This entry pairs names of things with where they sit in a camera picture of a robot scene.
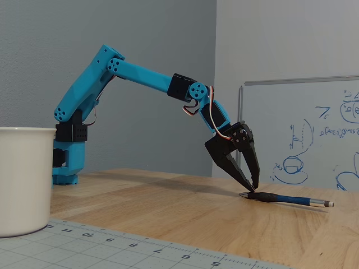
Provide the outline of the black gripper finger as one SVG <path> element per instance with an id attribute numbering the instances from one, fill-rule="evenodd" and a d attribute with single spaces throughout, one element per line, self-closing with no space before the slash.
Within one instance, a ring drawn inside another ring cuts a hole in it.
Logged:
<path id="1" fill-rule="evenodd" d="M 231 155 L 231 153 L 237 149 L 231 140 L 226 140 L 221 136 L 215 135 L 205 142 L 205 147 L 218 167 L 224 170 L 248 191 L 254 192 L 253 185 L 245 177 L 243 171 Z"/>
<path id="2" fill-rule="evenodd" d="M 260 167 L 255 152 L 253 133 L 246 124 L 234 124 L 231 128 L 231 138 L 236 149 L 241 152 L 245 158 L 247 167 L 251 173 L 252 189 L 255 191 L 259 185 Z"/>

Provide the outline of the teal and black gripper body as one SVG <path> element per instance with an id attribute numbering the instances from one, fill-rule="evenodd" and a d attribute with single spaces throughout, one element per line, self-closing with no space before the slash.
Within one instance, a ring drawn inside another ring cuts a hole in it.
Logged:
<path id="1" fill-rule="evenodd" d="M 227 112 L 216 100 L 203 105 L 199 113 L 209 129 L 221 138 L 232 138 L 235 133 L 247 132 L 247 125 L 244 121 L 231 125 Z"/>

